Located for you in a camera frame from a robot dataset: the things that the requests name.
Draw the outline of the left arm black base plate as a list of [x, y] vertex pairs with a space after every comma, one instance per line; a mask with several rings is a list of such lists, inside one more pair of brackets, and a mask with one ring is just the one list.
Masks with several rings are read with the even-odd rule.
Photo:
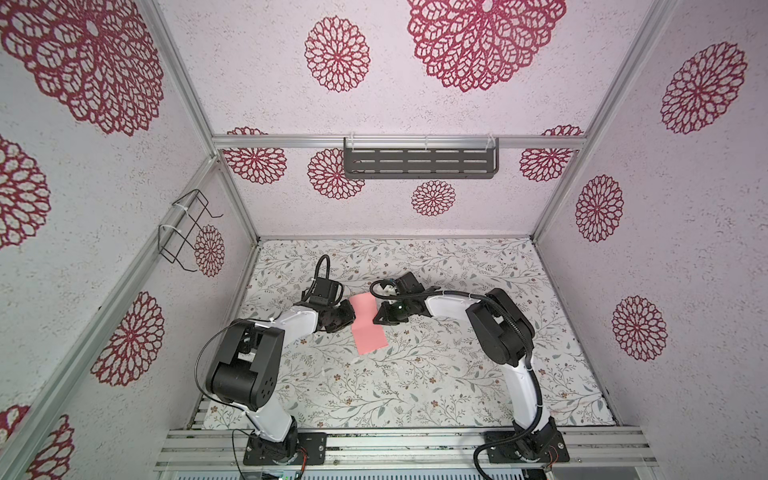
[[282, 442], [273, 442], [250, 435], [243, 457], [245, 466], [301, 467], [323, 465], [328, 435], [324, 432], [289, 432]]

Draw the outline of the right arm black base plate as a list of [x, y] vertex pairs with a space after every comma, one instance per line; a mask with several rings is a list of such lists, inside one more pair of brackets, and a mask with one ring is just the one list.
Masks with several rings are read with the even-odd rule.
[[536, 434], [516, 442], [492, 446], [487, 450], [492, 464], [501, 463], [568, 463], [570, 454], [563, 436], [555, 433], [551, 436]]

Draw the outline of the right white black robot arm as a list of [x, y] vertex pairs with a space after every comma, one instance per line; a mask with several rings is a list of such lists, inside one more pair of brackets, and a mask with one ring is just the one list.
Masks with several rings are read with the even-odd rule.
[[380, 302], [375, 319], [397, 325], [413, 315], [448, 318], [471, 326], [483, 353], [501, 366], [523, 435], [544, 428], [549, 414], [533, 368], [535, 330], [505, 290], [485, 294], [430, 289], [419, 293], [374, 293]]

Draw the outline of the pink square paper sheet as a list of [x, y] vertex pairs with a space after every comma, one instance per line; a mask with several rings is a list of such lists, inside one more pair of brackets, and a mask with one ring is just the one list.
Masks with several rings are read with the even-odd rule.
[[359, 355], [367, 355], [388, 346], [384, 329], [373, 323], [378, 313], [376, 299], [370, 293], [361, 293], [349, 299], [355, 320], [351, 332]]

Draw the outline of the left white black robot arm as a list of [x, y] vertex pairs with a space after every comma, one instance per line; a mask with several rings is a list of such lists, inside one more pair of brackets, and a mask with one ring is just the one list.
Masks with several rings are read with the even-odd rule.
[[244, 410], [262, 439], [283, 442], [294, 428], [294, 418], [273, 397], [283, 348], [318, 331], [335, 333], [354, 320], [348, 300], [332, 306], [296, 304], [274, 320], [236, 320], [213, 356], [206, 392]]

